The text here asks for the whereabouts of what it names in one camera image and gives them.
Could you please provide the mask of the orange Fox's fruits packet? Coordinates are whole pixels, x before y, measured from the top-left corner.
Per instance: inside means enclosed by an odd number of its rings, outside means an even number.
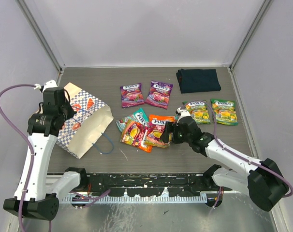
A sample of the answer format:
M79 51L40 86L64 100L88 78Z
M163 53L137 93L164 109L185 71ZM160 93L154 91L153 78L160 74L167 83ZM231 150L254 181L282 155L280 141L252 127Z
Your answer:
M167 148L170 145L171 135L169 135L168 142L166 143L161 139L161 136L164 132L166 122L175 122L175 120L174 116L150 115L145 144Z

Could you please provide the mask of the green snack packet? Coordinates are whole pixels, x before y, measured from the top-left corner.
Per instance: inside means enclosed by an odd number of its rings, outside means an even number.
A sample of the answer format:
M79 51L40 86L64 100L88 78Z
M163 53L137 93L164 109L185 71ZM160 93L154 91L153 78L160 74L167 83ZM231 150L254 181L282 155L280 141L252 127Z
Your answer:
M183 104L197 124L210 124L210 117L205 101L184 101Z

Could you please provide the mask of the green Fox's candy packet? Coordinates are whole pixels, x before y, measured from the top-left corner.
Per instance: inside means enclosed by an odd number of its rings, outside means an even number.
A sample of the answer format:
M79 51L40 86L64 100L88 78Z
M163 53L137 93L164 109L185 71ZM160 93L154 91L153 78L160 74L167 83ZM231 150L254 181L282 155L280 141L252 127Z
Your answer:
M211 104L217 123L229 126L238 125L235 101L211 99Z

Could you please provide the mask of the purple snack packet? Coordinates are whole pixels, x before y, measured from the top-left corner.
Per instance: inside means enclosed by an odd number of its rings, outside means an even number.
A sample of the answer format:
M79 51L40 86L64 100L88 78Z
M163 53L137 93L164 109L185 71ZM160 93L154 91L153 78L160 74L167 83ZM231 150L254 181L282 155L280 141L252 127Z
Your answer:
M145 104L144 97L142 95L142 83L121 86L120 92L122 108L129 108Z

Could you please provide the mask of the blue checkered paper bag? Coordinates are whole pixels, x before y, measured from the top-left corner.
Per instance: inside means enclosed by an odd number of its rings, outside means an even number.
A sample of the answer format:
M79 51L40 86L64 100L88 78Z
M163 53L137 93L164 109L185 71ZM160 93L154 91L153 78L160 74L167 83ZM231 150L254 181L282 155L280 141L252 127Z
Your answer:
M37 88L42 92L43 85ZM42 93L39 111L29 119L28 134L53 135L59 147L81 159L113 121L111 108L72 83Z

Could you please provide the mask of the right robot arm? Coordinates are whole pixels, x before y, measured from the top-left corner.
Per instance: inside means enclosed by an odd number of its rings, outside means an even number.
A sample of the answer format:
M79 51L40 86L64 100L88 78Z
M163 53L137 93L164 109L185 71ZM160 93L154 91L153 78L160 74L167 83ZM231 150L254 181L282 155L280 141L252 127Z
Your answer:
M266 212L293 192L273 160L259 160L227 146L215 135L202 132L190 116L166 122L161 140L187 143L194 152L221 163L203 174L208 190L220 187L238 191Z

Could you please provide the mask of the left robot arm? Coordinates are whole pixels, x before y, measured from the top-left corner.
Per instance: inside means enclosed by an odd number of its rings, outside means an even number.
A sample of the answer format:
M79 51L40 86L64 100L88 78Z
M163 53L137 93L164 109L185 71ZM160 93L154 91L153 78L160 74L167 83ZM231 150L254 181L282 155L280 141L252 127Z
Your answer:
M52 221L60 200L73 189L86 190L88 178L84 168L69 167L60 179L46 188L47 169L59 131L75 112L61 87L43 90L41 109L41 113L34 113L28 120L29 149L23 173L13 198L5 199L3 209L21 218Z

